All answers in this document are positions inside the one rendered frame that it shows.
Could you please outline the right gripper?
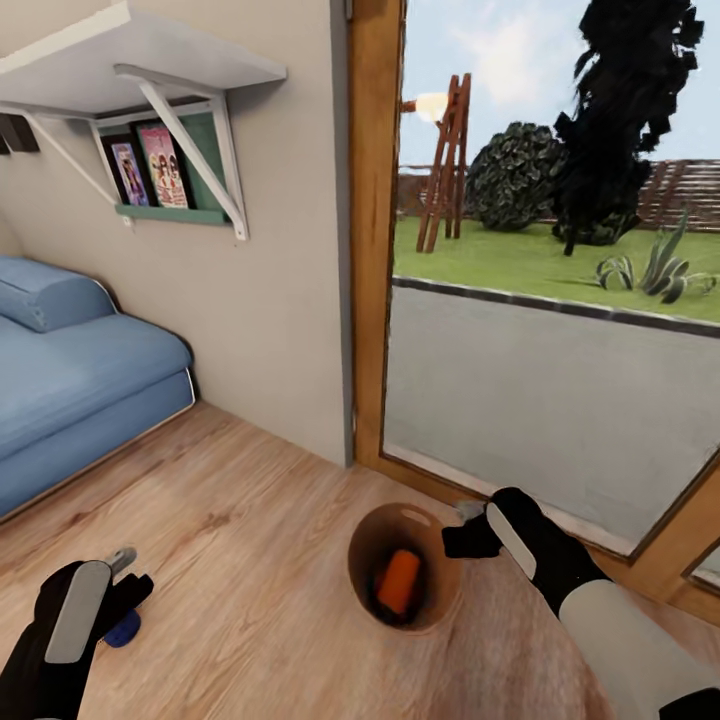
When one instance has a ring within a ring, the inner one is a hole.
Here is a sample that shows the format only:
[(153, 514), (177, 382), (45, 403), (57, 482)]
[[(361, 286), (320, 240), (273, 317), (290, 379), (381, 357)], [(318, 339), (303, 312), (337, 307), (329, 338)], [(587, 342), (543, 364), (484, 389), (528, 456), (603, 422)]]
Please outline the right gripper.
[(475, 518), (458, 527), (445, 527), (442, 530), (445, 556), (448, 558), (491, 559), (497, 556), (497, 550), (487, 549), (475, 535)]

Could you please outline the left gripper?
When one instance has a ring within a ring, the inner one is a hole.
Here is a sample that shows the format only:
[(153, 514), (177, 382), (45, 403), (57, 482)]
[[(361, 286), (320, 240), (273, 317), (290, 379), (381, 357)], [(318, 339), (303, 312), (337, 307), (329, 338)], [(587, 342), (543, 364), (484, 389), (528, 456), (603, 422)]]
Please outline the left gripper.
[(101, 623), (99, 637), (104, 637), (111, 629), (117, 626), (119, 621), (135, 610), (150, 594), (154, 588), (153, 580), (144, 574), (138, 579), (134, 573), (128, 574), (122, 581), (112, 585), (116, 590), (117, 602), (111, 616)]

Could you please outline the trash can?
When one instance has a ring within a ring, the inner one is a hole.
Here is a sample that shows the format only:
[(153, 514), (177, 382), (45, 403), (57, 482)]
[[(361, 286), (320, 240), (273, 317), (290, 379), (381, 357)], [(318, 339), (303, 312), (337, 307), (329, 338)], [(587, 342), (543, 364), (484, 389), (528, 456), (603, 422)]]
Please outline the trash can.
[[(403, 513), (408, 510), (424, 515), (429, 525)], [(445, 556), (445, 527), (424, 507), (393, 501), (374, 508), (355, 528), (347, 554), (349, 582), (362, 608), (383, 627), (414, 635), (438, 626), (450, 614), (460, 592), (461, 559)], [(402, 623), (380, 612), (376, 600), (366, 592), (370, 566), (386, 568), (399, 549), (410, 550), (422, 560), (420, 608), (409, 613)]]

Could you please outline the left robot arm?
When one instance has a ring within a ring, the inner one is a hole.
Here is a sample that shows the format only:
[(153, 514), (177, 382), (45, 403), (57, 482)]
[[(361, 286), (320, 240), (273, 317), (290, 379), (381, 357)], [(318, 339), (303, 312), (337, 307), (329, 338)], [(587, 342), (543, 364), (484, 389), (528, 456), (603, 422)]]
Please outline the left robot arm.
[(112, 585), (136, 558), (134, 546), (120, 548), (102, 561), (67, 564), (42, 582), (35, 620), (0, 674), (0, 720), (77, 719), (96, 640), (153, 592), (147, 574)]

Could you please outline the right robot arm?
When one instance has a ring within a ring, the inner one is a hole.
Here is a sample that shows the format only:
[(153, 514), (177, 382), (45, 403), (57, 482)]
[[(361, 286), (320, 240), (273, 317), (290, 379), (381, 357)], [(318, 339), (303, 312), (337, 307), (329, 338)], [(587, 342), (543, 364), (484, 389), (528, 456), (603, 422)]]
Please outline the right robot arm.
[(442, 530), (448, 558), (507, 547), (559, 618), (620, 720), (720, 720), (720, 676), (610, 581), (576, 538), (518, 487), (458, 501)]

